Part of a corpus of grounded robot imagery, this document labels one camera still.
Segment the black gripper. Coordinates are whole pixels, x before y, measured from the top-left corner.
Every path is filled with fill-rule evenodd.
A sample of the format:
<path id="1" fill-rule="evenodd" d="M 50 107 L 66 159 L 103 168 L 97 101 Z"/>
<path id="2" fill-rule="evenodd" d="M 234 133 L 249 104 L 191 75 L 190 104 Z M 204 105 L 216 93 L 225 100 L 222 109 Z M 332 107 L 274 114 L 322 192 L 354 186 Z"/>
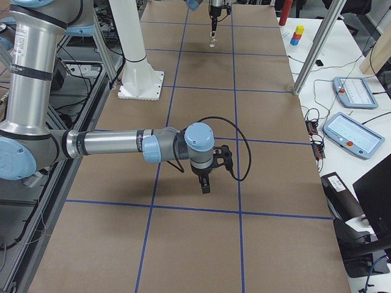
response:
<path id="1" fill-rule="evenodd" d="M 211 32 L 210 32 L 210 39 L 215 39 L 216 38 L 216 26 L 217 26 L 217 22 L 218 22 L 218 16 L 210 15 L 210 18 L 211 18 L 211 26 L 213 27 L 213 29 L 211 29 Z"/>
<path id="2" fill-rule="evenodd" d="M 195 168 L 192 167 L 192 171 L 194 174 L 196 174 L 199 177 L 199 183 L 202 188 L 203 194 L 210 193 L 210 179 L 209 174 L 212 171 L 212 168 Z"/>

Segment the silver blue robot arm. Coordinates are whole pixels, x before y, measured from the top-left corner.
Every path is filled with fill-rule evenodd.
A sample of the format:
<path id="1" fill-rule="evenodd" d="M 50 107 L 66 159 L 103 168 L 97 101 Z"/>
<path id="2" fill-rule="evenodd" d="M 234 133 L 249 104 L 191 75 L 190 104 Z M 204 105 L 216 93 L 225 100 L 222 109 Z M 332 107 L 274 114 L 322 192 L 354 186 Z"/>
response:
<path id="1" fill-rule="evenodd" d="M 12 1 L 16 21 L 10 90 L 1 122 L 1 178 L 9 181 L 67 159 L 93 154 L 142 153 L 149 163 L 189 160 L 203 193 L 216 168 L 213 130 L 200 120 L 181 131 L 171 127 L 79 132 L 49 129 L 46 115 L 61 35 L 95 32 L 92 1 Z"/>
<path id="2" fill-rule="evenodd" d="M 197 10 L 203 1 L 185 0 L 188 9 Z M 227 1 L 212 0 L 208 1 L 208 14 L 211 20 L 210 47 L 213 47 L 216 41 L 216 30 L 218 22 L 221 22 L 232 12 L 232 7 Z"/>

